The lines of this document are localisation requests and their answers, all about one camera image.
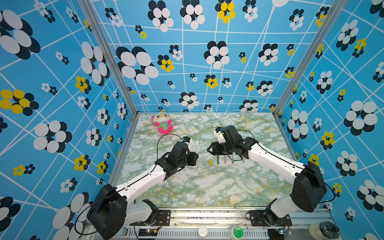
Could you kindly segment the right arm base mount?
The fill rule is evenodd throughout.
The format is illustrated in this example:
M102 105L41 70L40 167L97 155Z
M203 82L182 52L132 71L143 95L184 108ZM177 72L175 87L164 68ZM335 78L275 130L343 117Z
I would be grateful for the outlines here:
M246 213L246 219L253 227L291 227L292 220L289 215L284 218L276 217L273 213L264 210L252 210Z

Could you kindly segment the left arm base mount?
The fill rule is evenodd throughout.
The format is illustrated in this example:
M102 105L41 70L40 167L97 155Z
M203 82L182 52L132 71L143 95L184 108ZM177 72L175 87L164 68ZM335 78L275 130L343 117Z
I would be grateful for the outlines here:
M149 217L143 222L146 226L169 226L171 220L171 211L159 209L154 203L150 200L143 200L142 203L145 203L151 210Z

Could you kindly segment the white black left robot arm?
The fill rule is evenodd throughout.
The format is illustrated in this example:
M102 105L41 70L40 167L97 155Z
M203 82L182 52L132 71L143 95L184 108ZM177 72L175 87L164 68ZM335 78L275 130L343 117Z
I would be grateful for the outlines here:
M199 155L189 145L177 142L170 152L155 161L154 166L115 187L107 184L90 205L87 219L104 240L114 237L122 227L136 222L152 223L158 208L149 200L134 204L140 195L170 178L186 166L195 166Z

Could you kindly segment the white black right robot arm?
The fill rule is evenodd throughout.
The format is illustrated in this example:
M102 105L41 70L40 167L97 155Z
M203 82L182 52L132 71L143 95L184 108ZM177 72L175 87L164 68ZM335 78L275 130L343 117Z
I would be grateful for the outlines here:
M218 139L207 149L213 156L238 155L258 162L273 170L293 185L292 192L273 200L264 211L265 222L274 226L296 211L311 213L327 193L327 185L320 168L302 164L277 154L254 138L242 138L234 126L217 127L214 136Z

